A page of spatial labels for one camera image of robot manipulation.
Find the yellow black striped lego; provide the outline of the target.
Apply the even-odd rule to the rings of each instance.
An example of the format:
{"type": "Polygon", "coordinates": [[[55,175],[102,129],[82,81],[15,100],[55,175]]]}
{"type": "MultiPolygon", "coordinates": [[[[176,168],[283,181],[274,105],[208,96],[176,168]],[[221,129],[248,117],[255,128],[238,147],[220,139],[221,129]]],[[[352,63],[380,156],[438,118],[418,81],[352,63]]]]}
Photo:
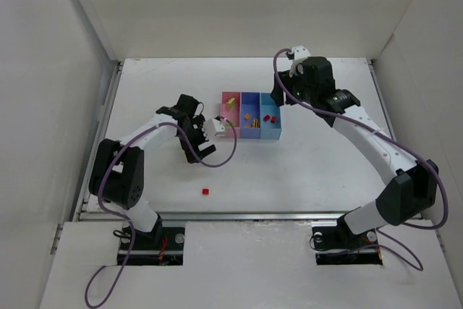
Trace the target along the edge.
{"type": "Polygon", "coordinates": [[[260,121],[258,119],[253,119],[252,128],[259,128],[259,127],[260,127],[260,121]]]}

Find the green yellow lego stack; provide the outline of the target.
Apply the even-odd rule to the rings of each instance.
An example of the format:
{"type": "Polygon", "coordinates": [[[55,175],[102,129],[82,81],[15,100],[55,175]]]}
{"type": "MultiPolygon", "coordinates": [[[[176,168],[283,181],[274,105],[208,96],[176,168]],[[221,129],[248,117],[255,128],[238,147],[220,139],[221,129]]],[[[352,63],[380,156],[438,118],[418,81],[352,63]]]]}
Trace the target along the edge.
{"type": "Polygon", "coordinates": [[[229,110],[229,111],[232,110],[235,106],[236,106],[236,99],[235,98],[230,98],[226,102],[226,109],[229,110]]]}

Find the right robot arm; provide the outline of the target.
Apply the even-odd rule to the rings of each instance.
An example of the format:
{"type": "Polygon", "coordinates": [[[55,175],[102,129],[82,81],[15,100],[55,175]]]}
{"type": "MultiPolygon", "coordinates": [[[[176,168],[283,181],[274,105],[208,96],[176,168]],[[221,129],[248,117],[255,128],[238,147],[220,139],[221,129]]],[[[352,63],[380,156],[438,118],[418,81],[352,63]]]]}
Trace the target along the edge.
{"type": "Polygon", "coordinates": [[[438,167],[388,137],[360,100],[336,87],[332,64],[302,48],[284,49],[291,67],[274,72],[271,97],[277,106],[298,104],[343,135],[372,165],[385,187],[372,202],[349,211],[327,232],[315,232],[324,248],[352,248],[360,235],[399,226],[434,205],[441,184],[438,167]]]}

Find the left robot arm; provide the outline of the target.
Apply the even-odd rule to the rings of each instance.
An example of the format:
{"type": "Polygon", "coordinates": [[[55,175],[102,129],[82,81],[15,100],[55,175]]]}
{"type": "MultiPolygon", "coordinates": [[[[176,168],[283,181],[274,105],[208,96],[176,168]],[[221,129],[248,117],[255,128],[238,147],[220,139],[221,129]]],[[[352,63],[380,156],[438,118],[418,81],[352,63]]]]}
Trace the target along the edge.
{"type": "Polygon", "coordinates": [[[201,104],[192,96],[181,94],[173,106],[163,106],[137,131],[119,140],[104,139],[98,145],[88,190],[115,205],[135,228],[135,240],[156,245],[162,238],[162,218],[143,197],[145,152],[157,149],[177,137],[187,162],[195,164],[216,151],[214,145],[200,146],[209,141],[201,104]]]}

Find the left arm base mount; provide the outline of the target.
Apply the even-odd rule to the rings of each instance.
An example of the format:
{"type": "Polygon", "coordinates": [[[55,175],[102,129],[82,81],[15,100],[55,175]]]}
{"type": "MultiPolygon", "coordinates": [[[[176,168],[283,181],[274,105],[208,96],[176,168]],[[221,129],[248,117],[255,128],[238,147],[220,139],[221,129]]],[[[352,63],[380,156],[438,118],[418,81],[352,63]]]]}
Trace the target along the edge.
{"type": "Polygon", "coordinates": [[[153,242],[137,232],[127,266],[182,266],[184,227],[163,227],[160,239],[153,242]]]}

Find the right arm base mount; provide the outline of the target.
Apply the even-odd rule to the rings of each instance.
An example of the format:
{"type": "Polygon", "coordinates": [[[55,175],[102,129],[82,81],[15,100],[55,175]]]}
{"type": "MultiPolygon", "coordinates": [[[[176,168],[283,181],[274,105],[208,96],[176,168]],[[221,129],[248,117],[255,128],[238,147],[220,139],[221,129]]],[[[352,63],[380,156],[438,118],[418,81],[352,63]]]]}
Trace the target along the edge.
{"type": "Polygon", "coordinates": [[[335,226],[313,226],[310,246],[318,266],[383,265],[374,229],[347,235],[335,226]]]}

